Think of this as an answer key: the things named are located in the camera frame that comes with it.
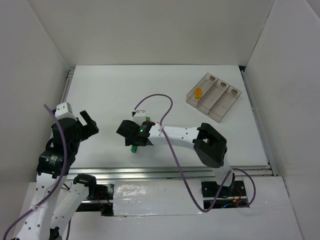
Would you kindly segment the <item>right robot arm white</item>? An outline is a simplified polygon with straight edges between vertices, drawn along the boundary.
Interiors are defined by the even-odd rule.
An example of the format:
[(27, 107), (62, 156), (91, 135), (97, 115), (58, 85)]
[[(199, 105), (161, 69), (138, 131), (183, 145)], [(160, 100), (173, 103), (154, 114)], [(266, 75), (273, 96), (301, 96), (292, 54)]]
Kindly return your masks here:
[(195, 151), (201, 163), (212, 168), (216, 184), (222, 186), (220, 197), (232, 194), (235, 175), (225, 159), (227, 140), (210, 124), (202, 123), (199, 127), (161, 126), (159, 123), (144, 121), (138, 125), (132, 120), (123, 120), (117, 134), (125, 138), (126, 146), (170, 145)]

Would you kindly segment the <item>long green lego brick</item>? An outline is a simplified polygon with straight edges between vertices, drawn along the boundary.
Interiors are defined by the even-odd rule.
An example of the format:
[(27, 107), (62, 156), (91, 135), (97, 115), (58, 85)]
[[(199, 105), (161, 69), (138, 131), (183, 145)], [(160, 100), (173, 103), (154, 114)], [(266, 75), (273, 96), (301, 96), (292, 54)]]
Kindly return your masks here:
[(138, 147), (137, 147), (137, 146), (135, 146), (135, 145), (132, 145), (132, 146), (131, 146), (130, 151), (131, 151), (133, 154), (135, 154), (135, 153), (137, 152), (137, 150), (138, 150)]

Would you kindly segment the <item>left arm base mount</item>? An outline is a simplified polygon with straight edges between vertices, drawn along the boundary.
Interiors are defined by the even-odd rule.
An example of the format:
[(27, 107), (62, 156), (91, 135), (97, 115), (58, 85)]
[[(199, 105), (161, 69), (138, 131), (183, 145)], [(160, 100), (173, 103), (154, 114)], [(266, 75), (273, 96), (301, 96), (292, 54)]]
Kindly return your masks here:
[(112, 217), (114, 184), (98, 184), (97, 190), (86, 197), (76, 212), (99, 212), (101, 216)]

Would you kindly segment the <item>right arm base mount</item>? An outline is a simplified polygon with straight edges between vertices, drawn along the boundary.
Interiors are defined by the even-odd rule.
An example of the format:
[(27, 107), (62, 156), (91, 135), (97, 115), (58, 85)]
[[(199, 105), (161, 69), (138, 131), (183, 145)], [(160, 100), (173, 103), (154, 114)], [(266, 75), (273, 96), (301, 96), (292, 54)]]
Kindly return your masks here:
[[(208, 209), (212, 204), (219, 185), (215, 181), (201, 182), (201, 193), (203, 196), (203, 208)], [(233, 209), (248, 204), (246, 188), (243, 180), (236, 180), (232, 190), (223, 187), (213, 206), (213, 209)]]

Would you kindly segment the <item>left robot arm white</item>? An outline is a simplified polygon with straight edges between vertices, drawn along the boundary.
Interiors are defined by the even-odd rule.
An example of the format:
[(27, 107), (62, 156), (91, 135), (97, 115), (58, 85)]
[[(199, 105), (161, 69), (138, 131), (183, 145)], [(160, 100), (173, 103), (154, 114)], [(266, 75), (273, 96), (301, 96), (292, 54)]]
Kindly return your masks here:
[(97, 134), (99, 129), (85, 110), (80, 115), (86, 124), (61, 106), (50, 114), (54, 119), (53, 136), (39, 156), (34, 196), (30, 209), (22, 215), (24, 222), (17, 240), (62, 239), (63, 233), (69, 232), (71, 219), (81, 202), (97, 189), (94, 176), (80, 173), (73, 179), (63, 201), (57, 203), (80, 143)]

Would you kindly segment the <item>yellow lego brick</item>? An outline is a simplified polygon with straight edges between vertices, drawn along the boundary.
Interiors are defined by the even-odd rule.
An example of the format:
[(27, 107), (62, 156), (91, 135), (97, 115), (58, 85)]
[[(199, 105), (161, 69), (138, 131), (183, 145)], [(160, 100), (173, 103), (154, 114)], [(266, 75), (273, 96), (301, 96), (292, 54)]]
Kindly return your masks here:
[(196, 88), (194, 98), (199, 100), (201, 99), (201, 97), (202, 97), (202, 89)]

